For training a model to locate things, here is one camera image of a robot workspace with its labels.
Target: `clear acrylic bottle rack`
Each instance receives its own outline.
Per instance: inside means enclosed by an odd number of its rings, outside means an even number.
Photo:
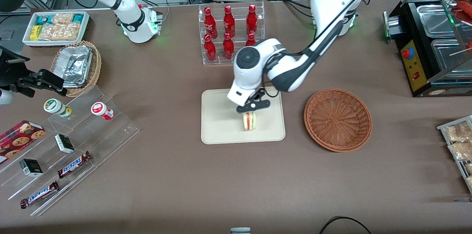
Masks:
[[[106,121],[91,114],[93,103],[101,101],[111,108],[114,116]],[[59,191],[47,195],[24,209],[31,216],[39,216],[61,199],[67,192],[97,169],[106,159],[130,140],[139,129],[113,103],[110,95],[93,86],[68,103],[72,114],[67,118],[52,115],[42,123],[46,134],[35,144],[29,145],[14,158],[0,166],[0,196],[18,204],[57,180]],[[70,138],[75,151],[70,154],[59,151],[54,136],[63,134]],[[59,179],[57,171],[76,160],[81,154],[89,151],[92,159],[86,161],[64,178]],[[26,176],[19,162],[23,158],[38,161],[41,176]]]
[[[241,2],[241,3],[230,3],[231,12],[235,17],[235,26],[236,26],[236,36],[232,38],[235,45],[235,54],[242,47],[246,46],[247,34],[246,34],[246,17],[249,13],[249,5],[254,4],[256,6],[256,15],[257,15],[257,32],[255,34],[255,41],[265,39],[265,28],[264,28],[264,3],[263,2]],[[223,24],[223,18],[225,17],[224,6],[226,4],[208,4],[200,5],[198,8],[198,25],[200,31],[200,44],[202,45],[202,59],[204,65],[207,64],[231,64],[233,60],[228,60],[224,56],[223,51],[223,34],[225,33],[225,27]],[[218,31],[218,37],[212,39],[216,47],[216,61],[209,62],[205,54],[204,48],[204,35],[206,34],[205,29],[205,14],[204,8],[209,7],[211,9],[211,14],[216,21],[216,30]]]

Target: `beige tray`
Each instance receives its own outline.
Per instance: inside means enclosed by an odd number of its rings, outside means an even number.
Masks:
[[[267,87],[270,94],[274,87]],[[256,111],[256,129],[244,130],[243,115],[236,112],[236,105],[226,97],[229,89],[207,90],[202,94],[202,142],[231,144],[280,141],[285,138],[282,99],[264,96],[270,107]]]

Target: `white tray with snacks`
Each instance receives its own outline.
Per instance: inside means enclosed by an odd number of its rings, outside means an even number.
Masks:
[[[436,128],[441,131],[447,142],[447,148],[452,153],[454,161],[459,167],[470,193],[472,193],[472,115]]]
[[[75,39],[71,40],[31,40],[31,31],[33,30],[33,27],[37,25],[38,19],[41,17],[46,17],[46,16],[54,16],[56,14],[72,14],[74,15],[82,15],[81,21],[80,21],[80,28],[78,30],[78,34]],[[33,13],[31,15],[30,22],[28,24],[27,30],[25,31],[25,35],[23,36],[23,43],[27,46],[30,47],[55,47],[55,46],[64,46],[64,45],[69,45],[74,42],[80,42],[86,32],[87,29],[87,23],[89,21],[89,14],[84,11],[49,11],[49,12],[37,12]]]

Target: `wicker basket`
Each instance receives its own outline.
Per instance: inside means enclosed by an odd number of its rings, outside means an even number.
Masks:
[[[87,78],[87,85],[84,86],[83,88],[67,88],[67,96],[69,97],[79,96],[83,91],[88,89],[90,86],[95,85],[98,81],[98,77],[100,76],[100,69],[101,69],[100,52],[98,52],[97,48],[88,41],[81,41],[79,43],[67,45],[66,47],[78,47],[78,46],[88,46],[93,50],[92,62],[90,64],[89,75]],[[51,65],[51,68],[49,68],[49,71],[52,72],[54,70],[54,67],[56,66],[56,61],[58,60],[58,56],[61,50],[59,50],[59,52],[56,54],[56,57],[52,61],[52,65]]]
[[[357,96],[342,89],[315,93],[306,103],[303,117],[310,136],[331,151],[357,150],[371,136],[369,110]]]

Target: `red switch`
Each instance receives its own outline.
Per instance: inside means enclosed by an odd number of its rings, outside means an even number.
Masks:
[[[405,49],[403,52],[402,52],[402,57],[407,59],[408,57],[410,57],[411,55],[411,51],[409,49]]]

